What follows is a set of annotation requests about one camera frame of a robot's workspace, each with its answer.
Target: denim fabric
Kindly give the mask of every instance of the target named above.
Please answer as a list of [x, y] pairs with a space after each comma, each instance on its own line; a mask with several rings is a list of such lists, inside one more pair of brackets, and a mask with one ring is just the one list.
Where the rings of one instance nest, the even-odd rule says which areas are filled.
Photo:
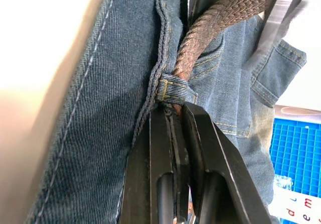
[[180, 0], [103, 0], [77, 66], [28, 222], [116, 223], [128, 152], [156, 101], [194, 102], [239, 148], [268, 205], [273, 105], [305, 63], [277, 43], [243, 68], [262, 22], [221, 32], [188, 82], [171, 75], [182, 35]]

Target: denim jeans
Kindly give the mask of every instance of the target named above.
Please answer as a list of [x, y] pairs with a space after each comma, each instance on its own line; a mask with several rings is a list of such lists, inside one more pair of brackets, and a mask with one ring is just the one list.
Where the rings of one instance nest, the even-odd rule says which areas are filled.
[[183, 31], [180, 0], [103, 0], [27, 222], [116, 223], [128, 153], [157, 101], [202, 106], [239, 149], [268, 205], [273, 105], [305, 54], [280, 40], [244, 67], [261, 30], [258, 17], [225, 29], [187, 82], [171, 74]]

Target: brown braided cord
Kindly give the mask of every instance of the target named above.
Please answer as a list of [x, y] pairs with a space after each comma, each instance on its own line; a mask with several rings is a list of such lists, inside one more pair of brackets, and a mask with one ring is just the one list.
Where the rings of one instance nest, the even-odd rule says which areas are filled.
[[180, 45], [173, 75], [188, 80], [194, 63], [217, 34], [266, 10], [272, 0], [219, 0], [202, 14]]

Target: blue plastic crate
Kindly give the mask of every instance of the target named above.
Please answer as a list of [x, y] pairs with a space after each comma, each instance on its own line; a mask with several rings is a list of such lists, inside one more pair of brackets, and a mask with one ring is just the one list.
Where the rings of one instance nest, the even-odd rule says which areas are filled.
[[270, 154], [275, 174], [293, 179], [293, 191], [321, 197], [321, 125], [275, 119]]

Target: blue jeans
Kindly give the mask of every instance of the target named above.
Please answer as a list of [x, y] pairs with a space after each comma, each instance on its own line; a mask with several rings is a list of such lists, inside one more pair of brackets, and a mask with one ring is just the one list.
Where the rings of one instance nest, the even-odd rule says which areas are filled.
[[305, 54], [279, 41], [244, 67], [262, 30], [253, 17], [221, 32], [187, 82], [171, 75], [182, 30], [180, 0], [103, 0], [28, 222], [116, 223], [127, 155], [157, 101], [202, 106], [239, 149], [264, 204], [272, 201], [273, 105]]

